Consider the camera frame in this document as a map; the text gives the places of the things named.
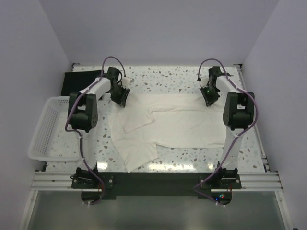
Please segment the folded black t shirt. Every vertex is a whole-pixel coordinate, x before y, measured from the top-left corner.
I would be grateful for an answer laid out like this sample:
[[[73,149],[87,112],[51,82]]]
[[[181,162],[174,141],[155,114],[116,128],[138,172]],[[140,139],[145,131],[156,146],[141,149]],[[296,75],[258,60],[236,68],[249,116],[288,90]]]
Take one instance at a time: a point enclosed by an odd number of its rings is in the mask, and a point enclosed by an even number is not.
[[[69,101],[75,101],[76,97],[70,96],[72,92],[79,92],[90,86],[96,78],[101,75],[100,70],[94,71],[80,71],[80,72],[66,72],[64,74],[64,82],[62,85],[61,96],[66,96]]]

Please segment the white plastic basket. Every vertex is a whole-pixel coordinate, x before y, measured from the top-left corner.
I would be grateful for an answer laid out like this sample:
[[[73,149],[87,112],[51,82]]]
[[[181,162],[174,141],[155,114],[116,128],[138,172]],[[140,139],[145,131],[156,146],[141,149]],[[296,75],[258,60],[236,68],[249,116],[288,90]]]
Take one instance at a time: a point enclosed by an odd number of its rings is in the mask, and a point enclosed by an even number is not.
[[[68,105],[68,96],[51,97],[46,101],[28,149],[30,159],[56,162],[79,160],[78,135],[65,130]]]

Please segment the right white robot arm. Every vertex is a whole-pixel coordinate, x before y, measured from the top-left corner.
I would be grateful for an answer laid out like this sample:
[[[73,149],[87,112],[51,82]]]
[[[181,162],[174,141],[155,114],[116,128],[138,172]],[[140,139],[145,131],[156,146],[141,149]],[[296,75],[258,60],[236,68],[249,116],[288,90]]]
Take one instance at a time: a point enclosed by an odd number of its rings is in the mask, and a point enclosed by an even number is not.
[[[244,133],[254,123],[254,93],[244,93],[231,88],[227,80],[218,80],[221,76],[230,76],[221,72],[219,66],[208,70],[208,81],[200,88],[207,107],[216,104],[222,93],[226,96],[223,123],[226,126],[226,138],[222,158],[218,161],[214,184],[225,188],[230,184],[231,178],[237,177],[237,161]]]

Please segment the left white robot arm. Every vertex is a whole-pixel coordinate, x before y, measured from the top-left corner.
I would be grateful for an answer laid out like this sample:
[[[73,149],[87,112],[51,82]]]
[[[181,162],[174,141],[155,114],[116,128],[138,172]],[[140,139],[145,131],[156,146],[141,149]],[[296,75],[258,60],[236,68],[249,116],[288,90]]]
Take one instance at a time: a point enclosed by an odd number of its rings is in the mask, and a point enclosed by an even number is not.
[[[94,128],[98,123],[98,100],[109,93],[110,99],[120,107],[126,106],[130,89],[123,86],[126,72],[109,67],[106,73],[101,72],[85,89],[71,92],[69,95],[68,117],[65,124],[66,132],[75,132],[79,139],[80,167],[88,170],[82,182],[89,188],[99,184],[98,174],[92,172],[96,167],[92,139]]]

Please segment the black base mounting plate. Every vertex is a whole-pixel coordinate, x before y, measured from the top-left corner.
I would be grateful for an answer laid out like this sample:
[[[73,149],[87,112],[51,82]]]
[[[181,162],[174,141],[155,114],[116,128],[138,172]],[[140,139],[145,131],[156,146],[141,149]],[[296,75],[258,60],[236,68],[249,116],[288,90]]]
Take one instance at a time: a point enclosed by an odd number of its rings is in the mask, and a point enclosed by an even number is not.
[[[71,187],[82,201],[95,203],[119,196],[197,196],[227,205],[232,191],[241,189],[237,170],[210,172],[94,172],[78,168]]]

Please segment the aluminium front rail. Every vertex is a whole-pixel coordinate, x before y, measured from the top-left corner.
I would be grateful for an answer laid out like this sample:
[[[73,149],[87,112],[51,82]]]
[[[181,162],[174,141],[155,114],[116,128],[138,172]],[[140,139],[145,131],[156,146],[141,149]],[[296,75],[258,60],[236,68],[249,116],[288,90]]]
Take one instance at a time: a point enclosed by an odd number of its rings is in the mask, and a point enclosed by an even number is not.
[[[71,190],[72,172],[36,172],[31,190]],[[241,172],[239,174],[243,191],[282,192],[283,187],[277,172]]]

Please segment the white t shirt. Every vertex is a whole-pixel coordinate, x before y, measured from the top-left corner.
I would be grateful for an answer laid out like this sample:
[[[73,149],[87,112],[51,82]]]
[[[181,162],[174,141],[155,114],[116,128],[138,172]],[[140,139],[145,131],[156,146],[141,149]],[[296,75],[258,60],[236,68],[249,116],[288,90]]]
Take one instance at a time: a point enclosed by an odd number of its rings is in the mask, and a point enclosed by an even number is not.
[[[207,107],[200,94],[130,93],[126,106],[108,117],[111,140],[127,172],[156,160],[157,146],[221,148],[225,143],[224,105]]]

